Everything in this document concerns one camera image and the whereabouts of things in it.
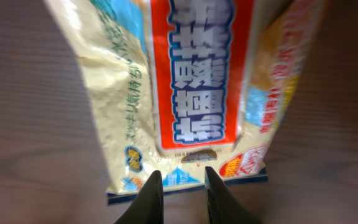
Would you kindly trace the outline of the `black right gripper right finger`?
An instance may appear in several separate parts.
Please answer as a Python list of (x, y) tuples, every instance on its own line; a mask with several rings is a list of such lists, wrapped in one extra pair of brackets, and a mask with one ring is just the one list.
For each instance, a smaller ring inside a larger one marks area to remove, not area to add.
[(205, 167), (209, 224), (262, 224), (245, 210), (210, 166)]

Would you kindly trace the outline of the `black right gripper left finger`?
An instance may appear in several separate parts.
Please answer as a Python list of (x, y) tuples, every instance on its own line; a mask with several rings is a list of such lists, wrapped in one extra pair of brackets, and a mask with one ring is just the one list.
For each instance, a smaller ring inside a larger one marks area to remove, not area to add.
[(135, 200), (114, 224), (164, 224), (163, 184), (159, 170), (152, 172)]

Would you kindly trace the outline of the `large white snack bag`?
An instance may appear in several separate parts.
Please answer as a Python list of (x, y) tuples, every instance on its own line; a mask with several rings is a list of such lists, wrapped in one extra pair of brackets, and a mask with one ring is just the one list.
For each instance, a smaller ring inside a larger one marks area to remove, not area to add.
[(265, 182), (325, 0), (47, 0), (73, 49), (110, 183), (134, 199), (152, 172), (163, 191)]

